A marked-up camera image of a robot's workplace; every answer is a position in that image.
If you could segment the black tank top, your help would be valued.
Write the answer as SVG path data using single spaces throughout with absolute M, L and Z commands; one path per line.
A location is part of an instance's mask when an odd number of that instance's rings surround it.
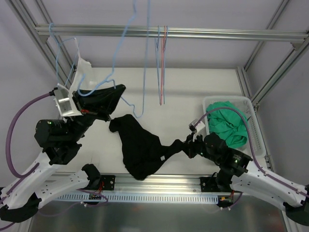
M 158 136 L 145 130 L 130 114 L 112 119 L 109 130 L 119 134 L 123 164 L 139 181 L 155 174 L 169 158 L 186 149 L 179 139 L 169 146 L 162 145 Z

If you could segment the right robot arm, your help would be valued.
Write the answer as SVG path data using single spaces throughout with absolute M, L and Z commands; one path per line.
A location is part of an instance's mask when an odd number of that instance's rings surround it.
M 219 172 L 216 187 L 252 195 L 285 212 L 292 221 L 308 226 L 309 188 L 297 184 L 259 165 L 251 156 L 229 148 L 215 133 L 206 137 L 188 135 L 184 152 L 190 158 L 200 155 L 213 161 Z

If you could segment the pink hanger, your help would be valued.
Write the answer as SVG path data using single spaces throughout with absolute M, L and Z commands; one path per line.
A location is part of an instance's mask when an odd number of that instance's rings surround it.
M 168 35 L 168 27 L 164 26 L 163 37 L 161 38 L 161 75 L 160 75 L 160 105 L 165 104 L 165 51 Z

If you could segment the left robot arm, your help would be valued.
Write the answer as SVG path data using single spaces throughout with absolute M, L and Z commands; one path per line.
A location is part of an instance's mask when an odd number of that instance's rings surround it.
M 47 184 L 46 180 L 58 169 L 69 164 L 81 148 L 79 140 L 95 120 L 110 121 L 126 87 L 123 84 L 98 89 L 91 93 L 74 91 L 68 100 L 71 107 L 77 107 L 77 116 L 63 119 L 44 119 L 38 121 L 34 138 L 42 151 L 33 165 L 23 174 L 17 173 L 12 164 L 11 139 L 14 126 L 20 115 L 33 103 L 54 96 L 60 102 L 61 90 L 54 88 L 23 106 L 13 118 L 6 138 L 5 152 L 10 171 L 16 180 L 0 189 L 0 218 L 2 221 L 20 223 L 38 213 L 39 209 L 55 198 L 76 189 L 96 189 L 100 185 L 101 174 L 93 164 L 84 165 L 81 170 L 62 179 Z

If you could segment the green tank top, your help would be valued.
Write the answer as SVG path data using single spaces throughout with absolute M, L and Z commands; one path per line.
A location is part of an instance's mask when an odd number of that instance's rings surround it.
M 248 141 L 248 133 L 241 117 L 232 110 L 223 107 L 233 108 L 240 111 L 229 101 L 218 101 L 210 104 L 206 111 L 217 109 L 207 116 L 210 133 L 217 134 L 225 140 L 230 148 L 242 148 Z

